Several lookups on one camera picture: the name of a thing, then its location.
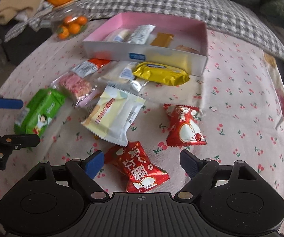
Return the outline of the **green snack packet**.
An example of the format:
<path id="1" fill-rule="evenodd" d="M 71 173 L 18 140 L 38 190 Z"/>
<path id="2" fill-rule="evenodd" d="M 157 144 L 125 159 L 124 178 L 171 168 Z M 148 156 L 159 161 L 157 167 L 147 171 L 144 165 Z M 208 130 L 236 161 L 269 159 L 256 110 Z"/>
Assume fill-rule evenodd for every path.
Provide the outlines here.
<path id="1" fill-rule="evenodd" d="M 15 134 L 36 134 L 42 137 L 59 109 L 65 96 L 53 88 L 40 89 L 15 120 Z"/>

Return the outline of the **red candy packet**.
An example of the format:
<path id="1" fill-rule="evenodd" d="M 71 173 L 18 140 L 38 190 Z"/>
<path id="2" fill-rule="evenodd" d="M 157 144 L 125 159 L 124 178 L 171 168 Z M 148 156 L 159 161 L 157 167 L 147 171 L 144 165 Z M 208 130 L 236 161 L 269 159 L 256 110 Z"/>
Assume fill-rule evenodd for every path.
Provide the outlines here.
<path id="1" fill-rule="evenodd" d="M 164 104 L 169 117 L 169 133 L 166 143 L 170 147 L 207 144 L 195 119 L 199 108 L 188 105 Z"/>
<path id="2" fill-rule="evenodd" d="M 139 141 L 129 142 L 126 147 L 115 145 L 104 155 L 106 164 L 112 164 L 125 176 L 128 193 L 144 193 L 170 179 L 169 174 L 154 165 Z"/>

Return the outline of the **cream yellow cake packet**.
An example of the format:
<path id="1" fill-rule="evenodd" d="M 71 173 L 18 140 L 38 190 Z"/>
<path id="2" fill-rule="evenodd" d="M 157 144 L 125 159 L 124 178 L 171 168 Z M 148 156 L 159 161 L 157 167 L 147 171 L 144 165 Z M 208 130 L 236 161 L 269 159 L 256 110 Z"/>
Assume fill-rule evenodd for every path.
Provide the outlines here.
<path id="1" fill-rule="evenodd" d="M 107 86 L 82 125 L 100 139 L 125 147 L 126 132 L 144 104 L 140 96 Z"/>

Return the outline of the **pink crispy rice packet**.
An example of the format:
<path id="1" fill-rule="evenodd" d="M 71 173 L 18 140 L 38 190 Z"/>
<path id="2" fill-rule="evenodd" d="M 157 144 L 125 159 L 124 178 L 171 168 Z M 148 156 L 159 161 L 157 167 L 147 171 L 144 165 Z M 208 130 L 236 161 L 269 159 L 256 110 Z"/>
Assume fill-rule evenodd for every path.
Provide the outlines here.
<path id="1" fill-rule="evenodd" d="M 84 106 L 101 94 L 97 85 L 91 84 L 89 80 L 72 71 L 59 76 L 50 84 L 50 87 L 70 98 L 74 106 Z"/>

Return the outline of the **orange white wafer packet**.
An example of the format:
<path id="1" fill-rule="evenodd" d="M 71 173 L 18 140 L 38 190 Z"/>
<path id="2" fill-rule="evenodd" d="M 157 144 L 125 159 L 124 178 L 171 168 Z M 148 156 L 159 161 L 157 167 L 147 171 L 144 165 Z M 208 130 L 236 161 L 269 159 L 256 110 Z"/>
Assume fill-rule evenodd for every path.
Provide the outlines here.
<path id="1" fill-rule="evenodd" d="M 71 69 L 71 71 L 76 73 L 79 77 L 84 78 L 97 72 L 101 67 L 107 65 L 108 63 L 110 63 L 110 60 L 92 58 L 75 66 Z"/>

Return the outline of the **clear white cracker packet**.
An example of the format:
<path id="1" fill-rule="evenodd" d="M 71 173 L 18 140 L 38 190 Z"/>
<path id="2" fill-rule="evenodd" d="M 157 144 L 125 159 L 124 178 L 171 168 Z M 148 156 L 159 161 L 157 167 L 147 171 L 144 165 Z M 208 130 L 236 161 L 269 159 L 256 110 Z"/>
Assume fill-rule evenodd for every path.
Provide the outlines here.
<path id="1" fill-rule="evenodd" d="M 97 83 L 138 94 L 149 81 L 133 75 L 137 65 L 137 62 L 130 61 L 108 64 L 107 68 L 98 77 Z"/>

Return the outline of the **yellow foil biscuit packet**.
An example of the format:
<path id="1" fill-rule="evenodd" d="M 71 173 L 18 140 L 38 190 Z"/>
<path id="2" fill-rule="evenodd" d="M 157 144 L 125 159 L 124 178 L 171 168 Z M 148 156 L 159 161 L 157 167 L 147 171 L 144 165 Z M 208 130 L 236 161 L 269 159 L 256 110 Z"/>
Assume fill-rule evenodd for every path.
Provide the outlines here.
<path id="1" fill-rule="evenodd" d="M 138 78 L 167 86 L 180 86 L 190 80 L 186 71 L 160 63 L 139 63 L 132 74 Z"/>

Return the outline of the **gold foil snack bar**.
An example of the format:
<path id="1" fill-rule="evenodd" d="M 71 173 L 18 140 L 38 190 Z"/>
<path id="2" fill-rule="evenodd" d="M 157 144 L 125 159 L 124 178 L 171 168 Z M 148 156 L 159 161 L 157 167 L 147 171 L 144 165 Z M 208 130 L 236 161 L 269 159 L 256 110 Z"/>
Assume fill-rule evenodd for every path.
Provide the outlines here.
<path id="1" fill-rule="evenodd" d="M 174 39 L 173 34 L 168 33 L 158 33 L 156 38 L 150 43 L 152 46 L 156 47 L 169 47 L 171 41 Z"/>

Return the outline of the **grey white long snack bar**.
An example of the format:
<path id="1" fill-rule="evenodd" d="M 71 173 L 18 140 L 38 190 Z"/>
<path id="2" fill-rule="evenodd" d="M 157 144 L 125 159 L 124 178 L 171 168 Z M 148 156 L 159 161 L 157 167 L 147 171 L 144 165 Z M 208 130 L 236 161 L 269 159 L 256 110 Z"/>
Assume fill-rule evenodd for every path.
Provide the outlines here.
<path id="1" fill-rule="evenodd" d="M 138 26 L 133 33 L 128 37 L 126 43 L 130 44 L 145 44 L 149 38 L 151 32 L 155 29 L 154 25 L 140 25 Z"/>

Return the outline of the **orange biscuit packet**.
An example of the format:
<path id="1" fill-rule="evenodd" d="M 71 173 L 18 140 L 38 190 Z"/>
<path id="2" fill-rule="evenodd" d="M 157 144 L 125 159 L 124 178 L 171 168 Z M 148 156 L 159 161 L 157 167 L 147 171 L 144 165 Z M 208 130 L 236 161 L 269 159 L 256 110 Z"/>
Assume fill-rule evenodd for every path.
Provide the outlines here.
<path id="1" fill-rule="evenodd" d="M 196 49 L 190 48 L 188 46 L 185 45 L 178 45 L 175 50 L 179 50 L 179 51 L 184 51 L 187 53 L 193 53 L 193 54 L 200 54 L 200 52 Z"/>

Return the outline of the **clear rice cracker packet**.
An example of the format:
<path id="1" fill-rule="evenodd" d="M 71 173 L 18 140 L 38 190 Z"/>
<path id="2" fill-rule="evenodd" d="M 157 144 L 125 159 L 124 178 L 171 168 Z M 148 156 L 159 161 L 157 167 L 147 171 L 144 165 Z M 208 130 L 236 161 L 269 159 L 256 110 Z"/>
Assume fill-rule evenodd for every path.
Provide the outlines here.
<path id="1" fill-rule="evenodd" d="M 126 28 L 119 28 L 104 38 L 104 42 L 125 42 L 130 35 L 130 30 Z"/>

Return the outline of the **cherry print tablecloth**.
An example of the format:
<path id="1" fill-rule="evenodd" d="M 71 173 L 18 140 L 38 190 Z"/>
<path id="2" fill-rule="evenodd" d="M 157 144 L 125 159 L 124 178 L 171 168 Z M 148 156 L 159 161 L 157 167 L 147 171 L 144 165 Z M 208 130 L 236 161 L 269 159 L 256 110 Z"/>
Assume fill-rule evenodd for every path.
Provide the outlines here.
<path id="1" fill-rule="evenodd" d="M 284 198 L 284 89 L 279 72 L 261 49 L 232 36 L 210 31 L 208 44 L 208 63 L 200 78 L 192 76 L 178 87 L 150 82 L 142 89 L 145 104 L 128 129 L 128 140 L 139 141 L 151 162 L 168 172 L 169 180 L 156 190 L 175 194 L 189 177 L 179 163 L 180 148 L 167 146 L 169 118 L 163 104 L 196 106 L 207 144 L 189 150 L 226 165 L 246 161 Z M 37 147 L 9 157 L 0 171 L 0 198 L 40 161 L 62 165 L 107 151 L 111 143 L 82 126 L 86 117 L 67 100 Z"/>

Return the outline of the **glass jar with small oranges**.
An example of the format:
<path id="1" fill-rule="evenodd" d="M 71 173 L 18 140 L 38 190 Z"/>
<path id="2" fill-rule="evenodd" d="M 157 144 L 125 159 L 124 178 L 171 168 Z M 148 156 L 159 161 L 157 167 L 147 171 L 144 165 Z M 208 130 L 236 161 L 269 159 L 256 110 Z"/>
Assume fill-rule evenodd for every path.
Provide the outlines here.
<path id="1" fill-rule="evenodd" d="M 55 39 L 64 41 L 81 34 L 87 28 L 89 17 L 75 3 L 54 7 L 50 27 Z"/>

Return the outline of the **pink silver cardboard box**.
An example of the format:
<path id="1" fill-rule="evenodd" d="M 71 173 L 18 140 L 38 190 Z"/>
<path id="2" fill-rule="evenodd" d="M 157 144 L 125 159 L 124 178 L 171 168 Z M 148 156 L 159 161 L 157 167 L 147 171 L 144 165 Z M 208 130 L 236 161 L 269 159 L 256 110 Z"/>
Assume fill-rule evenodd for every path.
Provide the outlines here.
<path id="1" fill-rule="evenodd" d="M 154 25 L 145 44 L 125 42 L 104 42 L 104 38 L 119 28 L 133 31 L 140 25 Z M 173 34 L 169 47 L 156 47 L 150 43 L 158 33 Z M 178 45 L 196 49 L 200 54 L 175 50 Z M 194 76 L 201 76 L 208 60 L 208 40 L 206 24 L 202 21 L 179 16 L 123 12 L 108 19 L 83 40 L 83 46 L 89 58 L 109 60 L 131 60 L 136 62 L 154 62 L 165 64 Z"/>

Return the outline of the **grey checkered blanket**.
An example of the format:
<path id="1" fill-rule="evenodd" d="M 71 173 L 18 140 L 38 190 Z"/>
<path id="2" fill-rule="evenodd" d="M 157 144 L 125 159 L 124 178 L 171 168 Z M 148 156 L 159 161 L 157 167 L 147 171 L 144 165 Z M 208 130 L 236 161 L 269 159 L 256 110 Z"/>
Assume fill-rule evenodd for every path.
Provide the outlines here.
<path id="1" fill-rule="evenodd" d="M 209 29 L 250 42 L 284 60 L 284 45 L 250 9 L 230 0 L 76 0 L 96 20 L 121 12 L 150 12 L 197 19 Z"/>

